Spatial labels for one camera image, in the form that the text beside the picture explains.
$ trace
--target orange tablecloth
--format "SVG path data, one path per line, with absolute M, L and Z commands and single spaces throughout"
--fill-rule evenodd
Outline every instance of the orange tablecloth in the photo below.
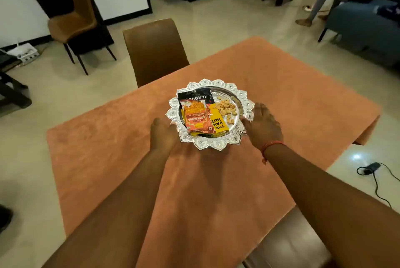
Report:
M 203 78 L 233 82 L 265 103 L 286 143 L 323 169 L 352 142 L 365 143 L 380 113 L 354 91 L 250 38 L 49 130 L 67 235 L 147 152 L 150 123 L 168 111 L 176 90 Z M 293 206 L 247 138 L 222 152 L 179 143 L 137 267 L 235 267 Z

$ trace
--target decorative silver tray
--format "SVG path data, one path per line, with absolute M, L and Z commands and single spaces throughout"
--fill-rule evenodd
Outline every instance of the decorative silver tray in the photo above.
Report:
M 254 116 L 254 103 L 247 99 L 247 92 L 238 90 L 234 83 L 224 83 L 221 79 L 214 81 L 203 79 L 199 83 L 189 83 L 186 88 L 177 90 L 176 94 L 199 88 L 210 88 L 216 103 L 220 101 L 218 97 L 230 99 L 235 104 L 238 114 L 235 116 L 234 124 L 228 125 L 229 131 L 223 132 L 217 137 L 206 137 L 207 135 L 203 134 L 192 136 L 187 131 L 181 112 L 179 111 L 179 100 L 177 97 L 174 97 L 169 101 L 171 109 L 168 110 L 166 115 L 176 124 L 180 140 L 187 143 L 193 142 L 199 150 L 210 147 L 221 151 L 227 144 L 239 145 L 242 135 L 246 134 L 240 117 L 244 116 L 252 121 Z

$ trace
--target beige tiled floor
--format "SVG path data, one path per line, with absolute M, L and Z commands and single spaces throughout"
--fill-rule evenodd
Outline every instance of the beige tiled floor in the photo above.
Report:
M 369 194 L 374 192 L 373 178 L 356 174 L 362 162 L 353 161 L 354 154 L 365 162 L 383 162 L 400 175 L 399 77 L 331 43 L 332 32 L 318 44 L 323 29 L 319 20 L 311 28 L 296 25 L 295 19 L 306 16 L 301 6 L 313 1 L 293 0 L 276 8 L 272 0 L 152 0 L 153 14 L 109 27 L 117 62 L 105 49 L 83 57 L 88 77 L 55 42 L 37 61 L 10 71 L 29 85 L 33 104 L 9 114 L 2 110 L 0 117 L 0 203 L 16 213 L 0 235 L 0 267 L 40 267 L 65 239 L 46 130 L 137 88 L 122 30 L 156 19 L 174 19 L 190 62 L 260 35 L 382 105 L 384 113 L 370 142 L 350 146 L 329 172 Z M 385 169 L 377 174 L 381 195 L 400 211 L 400 183 Z

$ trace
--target sofa leg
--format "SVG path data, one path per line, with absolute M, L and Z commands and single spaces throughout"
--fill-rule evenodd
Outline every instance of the sofa leg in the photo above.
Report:
M 323 30 L 323 32 L 321 33 L 320 38 L 318 39 L 318 43 L 320 43 L 321 40 L 324 38 L 324 35 L 325 35 L 325 33 L 326 33 L 327 30 L 328 30 L 328 28 L 325 28 L 325 29 Z

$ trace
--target red bracelet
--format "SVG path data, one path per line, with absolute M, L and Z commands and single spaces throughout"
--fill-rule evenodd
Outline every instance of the red bracelet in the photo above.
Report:
M 264 156 L 264 151 L 269 147 L 269 146 L 272 146 L 272 145 L 275 145 L 275 144 L 282 144 L 282 145 L 284 145 L 284 143 L 283 142 L 281 142 L 281 141 L 272 141 L 272 142 L 268 142 L 268 143 L 266 143 L 265 145 L 263 145 L 263 147 L 261 148 L 261 154 L 263 155 L 263 164 L 264 165 L 266 165 L 267 164 L 267 158 Z

